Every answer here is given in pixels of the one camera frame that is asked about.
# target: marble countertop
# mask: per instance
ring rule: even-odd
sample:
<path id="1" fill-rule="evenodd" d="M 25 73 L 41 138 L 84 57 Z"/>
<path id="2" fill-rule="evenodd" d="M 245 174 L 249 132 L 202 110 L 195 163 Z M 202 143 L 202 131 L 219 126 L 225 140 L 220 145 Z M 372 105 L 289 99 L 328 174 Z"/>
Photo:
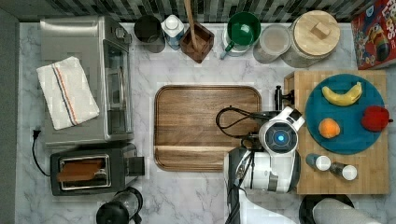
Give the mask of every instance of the marble countertop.
<path id="1" fill-rule="evenodd" d="M 297 70 L 279 58 L 271 64 L 260 64 L 251 50 L 242 57 L 219 59 L 222 52 L 220 36 L 225 24 L 204 24 L 215 34 L 215 45 L 205 60 L 195 63 L 180 50 L 169 46 L 153 54 L 138 45 L 135 36 L 131 46 L 131 66 L 134 102 L 134 144 L 146 157 L 146 175 L 134 182 L 144 197 L 141 211 L 143 223 L 224 223 L 228 216 L 222 173 L 165 172 L 153 159 L 154 97 L 157 90 L 168 84 L 225 84 L 248 85 L 262 95 L 262 109 L 274 108 L 276 85 L 283 86 L 284 76 Z M 327 59 L 315 63 L 308 70 L 357 69 L 350 24 L 341 25 L 341 41 Z M 128 32 L 133 25 L 125 23 Z M 35 168 L 31 154 L 32 130 L 44 127 L 45 100 L 40 90 L 36 69 L 43 65 L 40 58 L 40 28 L 38 23 L 21 23 L 19 122 L 17 145 L 16 223 L 95 223 L 99 206 L 114 193 L 54 197 L 50 179 Z M 395 69 L 387 69 L 388 83 L 395 83 Z M 396 118 L 396 86 L 388 85 L 389 111 Z M 44 146 L 45 130 L 40 134 L 36 154 L 48 171 L 50 151 Z M 383 223 L 396 223 L 396 138 L 394 125 L 389 125 L 389 164 L 391 194 L 351 195 L 355 207 Z M 298 223 L 301 197 L 295 194 L 260 193 L 260 206 L 289 217 Z"/>

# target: wooden lid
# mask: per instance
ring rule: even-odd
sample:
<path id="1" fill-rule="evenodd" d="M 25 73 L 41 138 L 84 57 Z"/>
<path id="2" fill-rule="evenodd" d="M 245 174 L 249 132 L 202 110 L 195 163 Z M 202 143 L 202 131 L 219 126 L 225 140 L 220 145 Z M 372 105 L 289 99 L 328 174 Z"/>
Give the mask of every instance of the wooden lid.
<path id="1" fill-rule="evenodd" d="M 340 39 L 340 27 L 327 12 L 314 10 L 301 16 L 294 27 L 294 40 L 304 53 L 319 56 L 330 53 Z"/>

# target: wooden tray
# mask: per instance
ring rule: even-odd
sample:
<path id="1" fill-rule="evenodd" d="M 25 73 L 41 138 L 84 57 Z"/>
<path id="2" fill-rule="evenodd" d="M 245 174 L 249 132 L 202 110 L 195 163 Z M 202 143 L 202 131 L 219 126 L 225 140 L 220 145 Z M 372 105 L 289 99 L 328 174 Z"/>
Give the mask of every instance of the wooden tray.
<path id="1" fill-rule="evenodd" d="M 338 74 L 352 74 L 372 83 L 387 104 L 387 75 L 381 70 L 367 71 L 296 71 L 285 77 L 285 92 L 294 90 L 295 108 L 303 113 L 311 91 L 325 78 Z M 388 129 L 376 142 L 362 152 L 353 155 L 332 153 L 321 147 L 311 136 L 306 125 L 299 131 L 298 151 L 301 156 L 301 175 L 297 194 L 388 194 Z M 346 181 L 330 172 L 314 171 L 305 158 L 309 153 L 325 155 L 331 161 L 356 166 L 358 177 Z"/>
<path id="2" fill-rule="evenodd" d="M 262 110 L 262 98 L 247 86 L 165 86 L 155 97 L 154 157 L 167 171 L 222 172 L 225 154 L 240 146 L 240 140 L 226 136 L 216 125 L 216 115 L 227 106 L 249 112 Z M 223 114 L 221 124 L 242 118 Z M 255 121 L 246 119 L 227 133 L 258 131 Z"/>

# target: folded towel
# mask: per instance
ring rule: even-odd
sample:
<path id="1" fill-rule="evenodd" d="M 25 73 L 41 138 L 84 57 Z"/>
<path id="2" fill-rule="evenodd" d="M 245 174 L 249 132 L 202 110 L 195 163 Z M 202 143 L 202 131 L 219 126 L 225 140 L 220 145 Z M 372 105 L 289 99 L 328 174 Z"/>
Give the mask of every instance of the folded towel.
<path id="1" fill-rule="evenodd" d="M 78 58 L 70 57 L 36 71 L 55 130 L 78 125 L 99 115 Z"/>

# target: wooden spoon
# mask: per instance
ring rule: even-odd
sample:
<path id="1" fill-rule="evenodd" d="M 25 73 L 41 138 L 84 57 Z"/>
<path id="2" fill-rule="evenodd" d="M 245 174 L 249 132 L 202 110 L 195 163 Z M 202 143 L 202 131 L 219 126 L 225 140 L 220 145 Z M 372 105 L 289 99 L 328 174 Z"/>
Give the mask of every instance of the wooden spoon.
<path id="1" fill-rule="evenodd" d="M 187 11 L 187 17 L 189 18 L 189 24 L 190 24 L 190 30 L 191 30 L 191 41 L 192 41 L 192 47 L 195 50 L 198 49 L 197 45 L 197 40 L 195 38 L 195 30 L 194 30 L 194 20 L 192 18 L 192 12 L 191 12 L 191 0 L 184 0 L 184 6 L 186 7 Z"/>

